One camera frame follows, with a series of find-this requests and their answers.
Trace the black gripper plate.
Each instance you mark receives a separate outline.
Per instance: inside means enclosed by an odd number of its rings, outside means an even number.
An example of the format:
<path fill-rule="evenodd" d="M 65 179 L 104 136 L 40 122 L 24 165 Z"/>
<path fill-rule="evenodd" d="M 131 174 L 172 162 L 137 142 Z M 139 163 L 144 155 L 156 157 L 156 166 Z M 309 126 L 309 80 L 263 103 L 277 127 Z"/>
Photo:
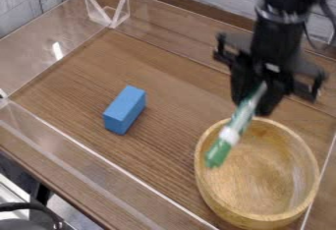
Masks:
<path fill-rule="evenodd" d="M 300 51 L 279 62 L 260 58 L 251 50 L 252 40 L 220 32 L 212 58 L 231 71 L 231 98 L 236 105 L 259 87 L 267 91 L 256 107 L 257 116 L 269 116 L 285 95 L 313 102 L 327 79 L 324 69 L 308 61 Z"/>

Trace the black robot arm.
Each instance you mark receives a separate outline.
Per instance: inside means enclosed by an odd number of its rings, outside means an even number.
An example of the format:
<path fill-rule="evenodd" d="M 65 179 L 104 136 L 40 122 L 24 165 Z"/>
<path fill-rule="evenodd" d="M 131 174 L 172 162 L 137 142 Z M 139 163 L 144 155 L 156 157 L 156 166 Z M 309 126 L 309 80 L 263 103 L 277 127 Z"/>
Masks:
<path fill-rule="evenodd" d="M 225 32 L 216 35 L 217 46 L 212 58 L 225 64 L 231 73 L 231 98 L 239 104 L 260 85 L 267 87 L 255 114 L 268 116 L 283 98 L 296 95 L 316 100 L 327 72 L 301 56 L 301 41 L 308 38 L 307 20 L 311 8 L 319 6 L 333 26 L 336 14 L 327 0 L 260 0 L 252 39 L 236 46 Z"/>

